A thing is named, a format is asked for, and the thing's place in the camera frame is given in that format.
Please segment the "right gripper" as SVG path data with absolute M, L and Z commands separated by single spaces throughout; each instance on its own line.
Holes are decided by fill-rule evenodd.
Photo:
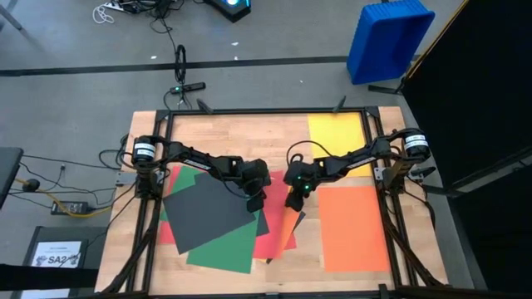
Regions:
M 292 191 L 287 194 L 285 206 L 301 211 L 306 194 L 314 191 L 317 186 L 326 181 L 326 178 L 325 159 L 315 159 L 311 164 L 302 160 L 289 161 L 283 181 L 292 188 Z

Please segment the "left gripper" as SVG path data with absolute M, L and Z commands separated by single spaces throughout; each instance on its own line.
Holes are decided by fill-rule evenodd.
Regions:
M 262 159 L 237 161 L 234 167 L 236 169 L 236 180 L 234 182 L 237 186 L 248 196 L 258 196 L 256 198 L 256 208 L 255 197 L 250 197 L 246 203 L 246 209 L 249 212 L 262 209 L 266 199 L 264 187 L 271 184 L 266 162 Z

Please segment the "green paper sheet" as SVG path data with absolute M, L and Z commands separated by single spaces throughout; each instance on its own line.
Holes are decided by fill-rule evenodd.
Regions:
M 189 166 L 175 166 L 170 175 L 170 184 L 167 189 L 167 196 L 195 185 L 195 176 L 202 174 L 201 170 Z
M 255 212 L 254 216 L 256 219 L 253 222 L 192 249 L 188 253 L 186 263 L 230 272 L 250 273 L 260 212 Z

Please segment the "black panel foot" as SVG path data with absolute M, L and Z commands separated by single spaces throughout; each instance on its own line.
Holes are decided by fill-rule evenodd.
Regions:
M 369 85 L 367 89 L 371 92 L 401 96 L 403 87 L 404 84 L 401 83 L 398 87 L 395 88 Z

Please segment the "black box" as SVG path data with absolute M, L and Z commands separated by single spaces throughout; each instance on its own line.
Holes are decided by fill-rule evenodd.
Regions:
M 80 268 L 97 270 L 101 263 L 101 256 L 105 242 L 104 236 L 101 235 L 104 231 L 105 229 L 100 227 L 47 228 L 38 226 L 32 235 L 22 265 L 30 265 L 35 256 L 38 243 L 81 241 L 81 237 L 84 237 L 86 248 L 81 253 Z

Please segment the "large blue plastic bin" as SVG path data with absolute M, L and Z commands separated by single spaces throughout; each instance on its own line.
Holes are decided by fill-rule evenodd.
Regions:
M 366 5 L 347 57 L 353 85 L 401 77 L 436 14 L 419 0 Z

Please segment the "black power adapter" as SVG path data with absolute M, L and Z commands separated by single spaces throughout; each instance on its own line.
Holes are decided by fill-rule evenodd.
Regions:
M 60 208 L 57 203 L 51 207 L 51 215 L 66 215 L 72 214 L 87 214 L 88 202 L 63 202 L 63 208 Z

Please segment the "black computer blue light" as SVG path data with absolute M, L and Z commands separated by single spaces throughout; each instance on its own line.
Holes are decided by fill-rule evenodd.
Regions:
M 251 13 L 251 0 L 204 0 L 225 18 L 235 23 Z

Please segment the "grey metal beam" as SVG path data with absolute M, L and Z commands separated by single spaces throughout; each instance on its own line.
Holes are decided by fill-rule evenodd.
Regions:
M 438 187 L 429 184 L 423 184 L 422 187 L 429 194 L 456 198 L 529 166 L 532 166 L 532 146 L 520 150 L 516 154 L 511 154 L 507 158 L 475 172 L 449 187 Z

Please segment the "white SA2 label sheet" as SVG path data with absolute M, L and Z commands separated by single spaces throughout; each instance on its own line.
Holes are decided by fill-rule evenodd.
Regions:
M 41 242 L 33 253 L 33 267 L 76 268 L 81 258 L 82 241 Z

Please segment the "black divider panel yellow edge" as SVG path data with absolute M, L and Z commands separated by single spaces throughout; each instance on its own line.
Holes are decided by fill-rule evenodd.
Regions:
M 532 146 L 532 0 L 467 0 L 402 93 L 444 187 Z M 449 205 L 476 285 L 532 299 L 532 166 Z

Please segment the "grey metal leg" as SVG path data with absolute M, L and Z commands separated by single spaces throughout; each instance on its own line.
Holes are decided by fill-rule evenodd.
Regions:
M 0 17 L 11 24 L 18 31 L 21 31 L 23 29 L 22 24 L 12 15 L 12 10 L 17 5 L 18 0 L 8 0 L 7 6 L 4 6 L 2 1 L 3 0 L 0 0 Z

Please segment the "black aluminium table frame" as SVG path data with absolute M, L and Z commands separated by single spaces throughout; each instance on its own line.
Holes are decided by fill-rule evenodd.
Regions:
M 303 128 L 307 123 L 307 114 L 328 113 L 333 108 L 262 108 L 262 109 L 224 109 L 215 110 L 213 115 L 207 115 L 201 110 L 176 111 L 177 120 L 172 129 L 167 129 L 167 120 L 163 110 L 136 111 L 131 120 L 126 149 L 132 150 L 134 138 L 140 135 L 171 133 L 172 138 L 194 137 L 198 145 L 206 145 L 205 151 L 214 152 L 217 141 L 231 141 L 235 149 L 255 150 L 255 144 L 271 147 L 265 149 L 266 154 L 261 159 L 269 159 L 271 168 L 286 166 L 284 151 L 294 142 L 288 143 L 296 137 L 308 135 L 308 129 Z M 376 135 L 377 132 L 389 133 L 392 129 L 405 127 L 401 108 L 399 106 L 370 106 L 342 108 L 342 113 L 360 112 L 361 124 L 365 125 L 365 136 Z M 207 125 L 219 125 L 218 140 L 208 140 L 207 133 L 211 132 Z M 239 146 L 236 142 L 244 142 L 244 129 L 265 129 L 272 125 L 277 139 L 269 138 L 266 133 L 255 135 L 253 145 Z M 401 213 L 395 217 L 394 224 L 401 223 L 404 238 L 408 238 L 411 250 L 420 259 L 424 267 L 439 282 L 448 284 L 445 266 L 436 241 L 436 233 L 431 224 L 429 211 L 417 199 L 408 194 L 400 194 L 397 199 L 387 199 L 388 206 L 394 213 Z M 155 202 L 148 200 L 146 204 L 140 199 L 133 199 L 123 210 L 121 215 L 111 224 L 106 235 L 101 265 L 96 280 L 96 292 L 103 291 L 111 285 L 112 280 L 126 264 L 135 243 L 137 227 L 144 233 L 152 219 Z M 284 254 L 284 257 L 269 265 L 264 262 L 254 262 L 251 274 L 238 274 L 204 267 L 186 266 L 187 254 L 179 255 L 175 245 L 158 244 L 159 228 L 150 244 L 140 255 L 135 272 L 133 291 L 142 292 L 145 270 L 151 270 L 148 293 L 155 299 L 171 298 L 237 298 L 237 299 L 327 299 L 327 298 L 372 298 L 380 297 L 379 285 L 386 284 L 390 298 L 399 298 L 395 293 L 396 284 L 414 287 L 414 282 L 408 278 L 414 268 L 406 262 L 401 249 L 394 242 L 390 253 L 385 254 L 385 260 L 392 265 L 388 272 L 353 272 L 353 273 L 321 273 L 324 266 L 321 232 L 318 219 L 318 201 L 312 199 L 305 204 L 306 218 L 295 231 L 298 247 Z

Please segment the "black clamp bracket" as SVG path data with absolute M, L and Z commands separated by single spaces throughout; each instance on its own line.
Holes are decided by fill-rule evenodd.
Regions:
M 409 176 L 413 179 L 424 179 L 425 177 L 429 176 L 435 171 L 436 171 L 435 166 L 429 166 L 425 168 L 415 168 L 410 171 Z

